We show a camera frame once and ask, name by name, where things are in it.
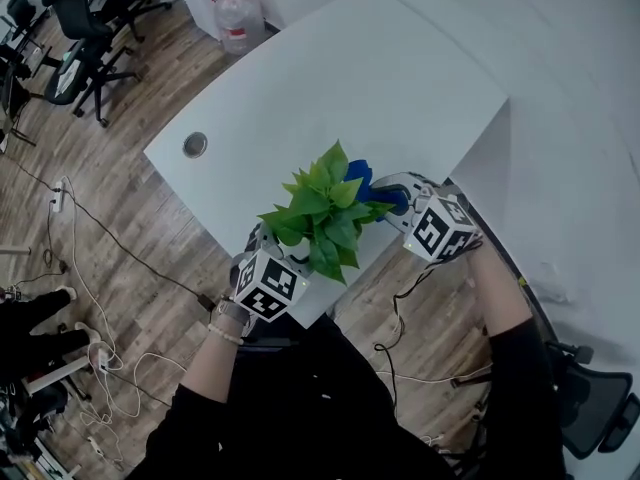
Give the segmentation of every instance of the black shirt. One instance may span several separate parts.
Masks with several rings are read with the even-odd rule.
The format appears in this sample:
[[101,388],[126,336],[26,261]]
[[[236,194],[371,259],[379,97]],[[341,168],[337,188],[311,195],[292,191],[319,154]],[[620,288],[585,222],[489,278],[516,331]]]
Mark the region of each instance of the black shirt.
[[[180,386],[129,478],[455,478],[397,424],[384,383],[327,320],[299,346],[239,357],[227,404]],[[480,478],[564,480],[555,392],[533,320],[491,346]]]

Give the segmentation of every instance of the chair armrest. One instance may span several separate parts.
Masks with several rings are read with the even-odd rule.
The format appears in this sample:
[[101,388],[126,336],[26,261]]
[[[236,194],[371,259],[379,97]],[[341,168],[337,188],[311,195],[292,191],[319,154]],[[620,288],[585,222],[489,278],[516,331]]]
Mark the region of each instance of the chair armrest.
[[59,75],[64,75],[69,70],[69,68],[71,67],[71,64],[73,64],[73,61],[77,59],[78,55],[80,54],[80,52],[82,51],[86,43],[87,43],[87,39],[80,39],[80,41],[78,41],[73,46],[73,48],[69,52],[69,56],[64,60],[64,62],[62,63],[62,66],[60,67],[60,70],[58,71]]

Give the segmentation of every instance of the wooden floor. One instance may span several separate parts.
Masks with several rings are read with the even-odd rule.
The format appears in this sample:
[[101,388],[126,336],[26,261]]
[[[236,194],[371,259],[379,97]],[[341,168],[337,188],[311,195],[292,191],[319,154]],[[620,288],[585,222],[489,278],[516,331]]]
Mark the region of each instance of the wooden floor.
[[[147,39],[138,45],[128,31],[120,44],[137,51],[123,57],[120,70],[134,69],[144,81],[126,80],[105,91],[104,117],[111,125],[102,129],[94,120],[92,102],[86,116],[73,117],[70,107],[53,107],[34,100],[20,121],[20,130],[38,144],[32,149],[11,140],[8,154],[39,177],[54,183],[68,175],[78,200],[102,220],[137,255],[158,270],[212,297],[227,291],[229,258],[194,219],[155,172],[143,149],[199,91],[229,65],[220,46],[192,23],[184,6],[157,11],[139,21]],[[39,39],[60,56],[70,45],[51,18]],[[27,85],[42,91],[47,69]],[[0,243],[29,244],[30,257],[0,256],[0,285],[45,272],[41,255],[47,246],[47,207],[51,193],[0,158]],[[55,251],[72,258],[72,206],[53,214],[51,234]],[[247,222],[247,231],[254,223]],[[78,214],[77,264],[88,286],[103,305],[114,331],[125,367],[133,366],[144,352],[164,354],[188,364],[207,334],[207,315],[193,296],[156,278],[118,249],[111,238],[82,213]],[[387,370],[384,354],[373,344],[385,342],[395,324],[391,296],[413,282],[424,264],[395,244],[353,286],[338,304],[337,321],[376,369]],[[105,326],[98,308],[81,288],[75,272],[25,285],[30,294],[71,284],[80,298],[42,330],[58,322],[69,326],[84,320],[103,336]],[[488,361],[486,338],[474,309],[475,295],[464,260],[439,269],[414,294],[401,301],[407,334],[393,350],[398,373],[422,378],[448,377],[474,370]],[[169,400],[181,373],[155,359],[146,359],[138,381],[157,397]],[[96,409],[106,411],[104,393],[87,373],[75,379],[93,395]],[[116,402],[135,410],[133,389],[115,379],[109,385]],[[442,444],[459,447],[473,429],[473,405],[483,387],[454,391],[448,383],[422,385],[398,380],[398,418],[418,436],[444,434]],[[123,478],[144,456],[148,434],[163,419],[166,408],[143,395],[141,415],[132,419],[116,413],[112,429],[120,438],[122,467],[103,461],[83,436],[94,435],[108,457],[117,456],[115,438],[108,429],[86,428],[79,406],[70,402],[64,418],[55,420],[55,435],[45,440],[61,462],[71,469],[82,466],[81,479]]]

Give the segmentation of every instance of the person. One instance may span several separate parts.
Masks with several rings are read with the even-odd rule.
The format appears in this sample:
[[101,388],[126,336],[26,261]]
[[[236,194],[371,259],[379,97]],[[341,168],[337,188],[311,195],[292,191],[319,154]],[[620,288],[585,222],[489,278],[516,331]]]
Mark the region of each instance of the person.
[[[468,259],[493,356],[477,478],[564,480],[552,375],[530,309],[493,247]],[[307,331],[291,320],[296,346],[238,354],[248,315],[232,304],[221,313],[130,480],[455,478],[399,426],[384,383],[328,317]]]
[[0,289],[0,386],[41,372],[52,360],[101,341],[100,334],[82,322],[70,332],[30,334],[34,327],[78,298],[71,287],[61,286],[28,302],[5,298]]

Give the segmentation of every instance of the black sleeve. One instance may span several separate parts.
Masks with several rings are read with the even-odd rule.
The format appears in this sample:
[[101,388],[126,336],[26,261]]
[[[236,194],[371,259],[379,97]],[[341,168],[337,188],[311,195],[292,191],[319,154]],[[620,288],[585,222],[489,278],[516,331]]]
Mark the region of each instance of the black sleeve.
[[147,439],[147,454],[129,475],[138,478],[214,478],[226,406],[178,386],[164,421]]
[[491,349],[487,454],[480,478],[564,480],[558,404],[535,322],[494,336]]

